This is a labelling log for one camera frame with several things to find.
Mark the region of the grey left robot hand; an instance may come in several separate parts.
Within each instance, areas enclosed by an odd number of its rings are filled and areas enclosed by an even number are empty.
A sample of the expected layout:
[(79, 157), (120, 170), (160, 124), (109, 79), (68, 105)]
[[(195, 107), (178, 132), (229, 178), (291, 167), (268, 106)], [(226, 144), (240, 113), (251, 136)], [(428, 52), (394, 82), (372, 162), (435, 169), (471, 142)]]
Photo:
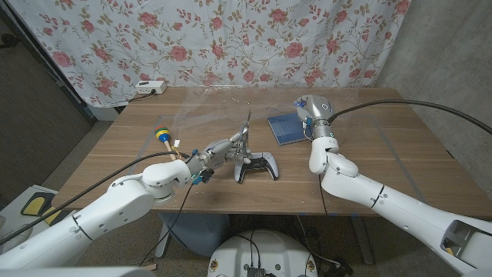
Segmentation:
[(226, 162), (251, 163), (252, 153), (246, 146), (248, 127), (244, 127), (230, 138), (212, 142), (204, 150), (193, 154), (185, 161), (192, 176), (206, 169), (218, 169)]

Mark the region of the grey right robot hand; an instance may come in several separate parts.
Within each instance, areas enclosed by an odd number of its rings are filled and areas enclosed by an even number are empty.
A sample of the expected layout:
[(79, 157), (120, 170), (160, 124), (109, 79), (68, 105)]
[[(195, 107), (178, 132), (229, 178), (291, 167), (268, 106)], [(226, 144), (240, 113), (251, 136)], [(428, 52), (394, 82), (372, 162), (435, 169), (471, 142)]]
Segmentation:
[(328, 119), (334, 114), (330, 102), (319, 95), (302, 95), (295, 102), (304, 135), (311, 141), (320, 137), (334, 137)]

